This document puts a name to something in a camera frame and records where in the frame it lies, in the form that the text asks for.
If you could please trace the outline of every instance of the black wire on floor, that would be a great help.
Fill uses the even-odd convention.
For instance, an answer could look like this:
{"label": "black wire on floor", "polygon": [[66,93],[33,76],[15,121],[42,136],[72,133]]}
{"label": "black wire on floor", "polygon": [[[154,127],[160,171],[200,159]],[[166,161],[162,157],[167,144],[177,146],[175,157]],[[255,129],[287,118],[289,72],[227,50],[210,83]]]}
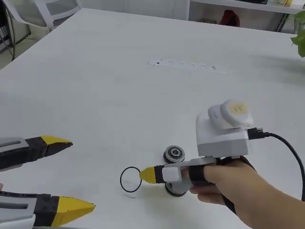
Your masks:
{"label": "black wire on floor", "polygon": [[292,152],[292,154],[295,156],[299,166],[300,166],[300,170],[301,170],[301,177],[302,177],[302,201],[305,201],[305,170],[304,170],[304,165],[302,163],[301,158],[299,157],[299,155],[297,154],[297,152],[295,151],[295,149],[292,147],[292,145],[290,145],[290,143],[284,139],[283,137],[273,134],[273,133],[266,133],[265,134],[266,137],[275,137],[276,139],[280,140],[281,142],[283,142]]}
{"label": "black wire on floor", "polygon": [[10,51],[9,47],[7,46],[7,44],[4,42],[4,39],[1,37],[1,40],[2,42],[4,43],[4,45],[6,46],[6,48],[9,50],[11,56],[12,56],[12,59],[11,61],[15,60],[16,59],[16,32],[15,32],[15,26],[14,26],[14,23],[13,23],[13,17],[9,11],[9,9],[7,8],[7,6],[5,5],[5,3],[2,1],[5,9],[7,10],[8,14],[9,14],[9,17],[10,17],[10,23],[11,23],[11,28],[12,28],[12,31],[13,31],[13,37],[12,37],[12,46],[13,46],[13,53]]}

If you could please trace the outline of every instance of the red object on shelf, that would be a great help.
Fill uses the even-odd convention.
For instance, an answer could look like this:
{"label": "red object on shelf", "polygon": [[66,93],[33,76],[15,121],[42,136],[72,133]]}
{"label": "red object on shelf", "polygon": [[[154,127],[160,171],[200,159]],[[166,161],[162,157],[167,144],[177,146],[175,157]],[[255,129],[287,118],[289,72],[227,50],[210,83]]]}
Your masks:
{"label": "red object on shelf", "polygon": [[225,10],[223,18],[219,24],[240,27],[239,17],[236,15],[236,13],[234,13],[233,10]]}

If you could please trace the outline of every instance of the leaf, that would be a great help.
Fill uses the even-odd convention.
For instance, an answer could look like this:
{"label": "leaf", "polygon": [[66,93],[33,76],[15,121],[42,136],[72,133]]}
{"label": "leaf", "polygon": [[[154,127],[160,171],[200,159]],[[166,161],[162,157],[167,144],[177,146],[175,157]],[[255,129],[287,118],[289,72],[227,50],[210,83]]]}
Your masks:
{"label": "leaf", "polygon": [[292,37],[291,41],[296,45],[305,43],[305,30],[301,30],[296,37]]}
{"label": "leaf", "polygon": [[305,57],[305,45],[299,45],[297,50],[301,57]]}
{"label": "leaf", "polygon": [[300,23],[304,24],[305,23],[305,11],[298,12],[295,15],[295,19]]}

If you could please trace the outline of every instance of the metal bearing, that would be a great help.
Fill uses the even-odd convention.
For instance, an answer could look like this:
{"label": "metal bearing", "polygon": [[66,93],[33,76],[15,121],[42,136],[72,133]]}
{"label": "metal bearing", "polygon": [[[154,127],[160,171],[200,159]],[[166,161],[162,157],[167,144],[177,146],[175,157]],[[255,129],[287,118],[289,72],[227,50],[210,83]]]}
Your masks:
{"label": "metal bearing", "polygon": [[174,192],[171,183],[165,183],[165,189],[173,197],[182,197],[182,196],[184,196],[186,194],[186,192],[182,192],[182,193]]}
{"label": "metal bearing", "polygon": [[163,154],[164,160],[167,163],[179,163],[185,159],[185,153],[179,146],[169,146]]}

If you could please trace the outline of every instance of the black rubber o-ring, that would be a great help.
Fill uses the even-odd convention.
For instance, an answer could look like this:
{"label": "black rubber o-ring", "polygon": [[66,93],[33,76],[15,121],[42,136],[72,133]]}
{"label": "black rubber o-ring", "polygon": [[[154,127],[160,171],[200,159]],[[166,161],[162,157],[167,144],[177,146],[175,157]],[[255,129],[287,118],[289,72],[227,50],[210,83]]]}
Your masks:
{"label": "black rubber o-ring", "polygon": [[140,188],[140,186],[141,186],[141,184],[142,184],[142,179],[140,180],[139,186],[138,186],[135,190],[129,191],[129,190],[125,189],[125,188],[123,187],[123,184],[122,184],[122,177],[123,177],[124,172],[125,172],[127,169],[130,169],[130,168],[134,168],[134,169],[138,170],[139,173],[141,173],[141,171],[140,171],[137,167],[134,167],[134,166],[130,166],[130,167],[125,168],[125,169],[123,170],[123,172],[121,173],[121,176],[120,176],[120,185],[121,185],[122,189],[123,189],[125,192],[132,193],[132,192],[136,192],[136,191]]}

